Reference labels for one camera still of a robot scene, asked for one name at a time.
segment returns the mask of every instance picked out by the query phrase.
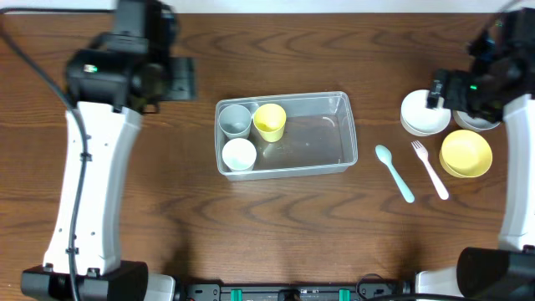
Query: white plate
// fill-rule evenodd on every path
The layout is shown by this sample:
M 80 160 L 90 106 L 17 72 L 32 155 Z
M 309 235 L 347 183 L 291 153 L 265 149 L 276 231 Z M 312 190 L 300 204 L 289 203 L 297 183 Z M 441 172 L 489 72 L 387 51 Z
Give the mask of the white plate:
M 436 110 L 425 107 L 428 94 L 429 90 L 425 89 L 414 91 L 408 94 L 401 104 L 401 122 L 405 120 L 410 128 L 421 135 L 433 135 L 443 131 L 450 124 L 451 119 L 451 111 L 442 108 L 443 99 L 439 101 L 439 107 Z
M 401 116 L 401 125 L 403 125 L 403 128 L 408 131 L 409 133 L 411 133 L 412 135 L 417 135 L 419 137 L 426 137 L 430 134 L 426 134 L 426 133 L 422 133 L 418 130 L 415 130 L 413 128 L 410 127 L 409 124 L 407 124 L 407 121 L 405 121 L 405 119 L 403 119 L 403 116 Z

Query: cup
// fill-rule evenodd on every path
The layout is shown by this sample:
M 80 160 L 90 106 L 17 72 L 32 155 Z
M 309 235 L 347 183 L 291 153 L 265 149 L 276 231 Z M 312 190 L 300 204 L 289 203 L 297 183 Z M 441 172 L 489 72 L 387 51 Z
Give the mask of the cup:
M 231 171 L 252 171 L 257 160 L 257 149 L 251 141 L 236 138 L 223 146 L 222 158 Z
M 246 139 L 251 132 L 251 112 L 243 105 L 229 105 L 219 114 L 219 128 L 228 139 Z
M 286 111 L 280 105 L 263 105 L 255 112 L 253 124 L 265 141 L 277 142 L 283 138 Z

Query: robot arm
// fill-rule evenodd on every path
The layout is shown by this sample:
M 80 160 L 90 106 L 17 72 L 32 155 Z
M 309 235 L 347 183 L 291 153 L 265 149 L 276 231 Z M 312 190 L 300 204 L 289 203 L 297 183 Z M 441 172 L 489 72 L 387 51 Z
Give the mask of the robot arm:
M 72 111 L 58 220 L 43 265 L 23 272 L 21 289 L 36 299 L 174 298 L 175 280 L 150 275 L 145 263 L 121 261 L 119 219 L 130 151 L 148 105 L 195 97 L 192 59 L 171 58 L 175 14 L 157 0 L 119 0 L 114 28 L 78 51 L 66 71 Z M 74 114 L 87 133 L 81 137 Z M 89 159 L 75 232 L 70 233 L 80 179 L 82 142 Z M 69 238 L 75 237 L 74 273 Z
M 475 57 L 470 72 L 436 72 L 427 107 L 435 108 L 444 97 L 448 109 L 505 121 L 509 165 L 500 250 L 468 247 L 456 269 L 423 272 L 417 281 L 438 288 L 438 280 L 447 283 L 442 287 L 449 293 L 467 297 L 525 300 L 535 292 L 535 9 L 504 13 L 498 24 L 498 36 L 492 39 L 485 30 L 469 48 Z
M 535 99 L 525 94 L 505 106 L 509 140 L 506 214 L 499 248 L 535 246 Z

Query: green connector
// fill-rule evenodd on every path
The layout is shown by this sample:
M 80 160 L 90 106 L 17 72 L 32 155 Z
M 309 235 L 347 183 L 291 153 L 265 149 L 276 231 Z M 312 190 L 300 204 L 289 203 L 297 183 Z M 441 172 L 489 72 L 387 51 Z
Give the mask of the green connector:
M 340 289 L 339 295 L 340 295 L 339 301 L 349 301 L 351 298 L 351 293 L 348 289 Z
M 241 289 L 233 289 L 233 290 L 231 290 L 231 301 L 242 301 L 242 290 Z

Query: white bowl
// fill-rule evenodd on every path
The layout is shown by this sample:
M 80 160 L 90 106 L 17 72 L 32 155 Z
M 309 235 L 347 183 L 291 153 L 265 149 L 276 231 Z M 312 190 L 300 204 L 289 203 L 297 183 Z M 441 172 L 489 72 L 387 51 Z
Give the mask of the white bowl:
M 257 149 L 247 139 L 232 139 L 223 146 L 222 158 L 231 171 L 252 171 Z
M 408 94 L 401 104 L 401 124 L 412 135 L 427 136 L 442 132 L 451 120 L 451 111 L 442 107 L 427 109 L 425 103 L 429 90 L 417 90 Z
M 475 132 L 492 130 L 500 125 L 499 122 L 491 123 L 481 118 L 472 118 L 467 113 L 460 111 L 453 111 L 453 119 L 461 128 Z
M 418 130 L 411 128 L 410 125 L 407 123 L 407 121 L 405 121 L 405 119 L 403 118 L 403 115 L 401 116 L 401 125 L 403 125 L 403 128 L 409 133 L 411 133 L 412 135 L 417 135 L 419 137 L 425 137 L 429 135 L 429 134 L 422 133 Z

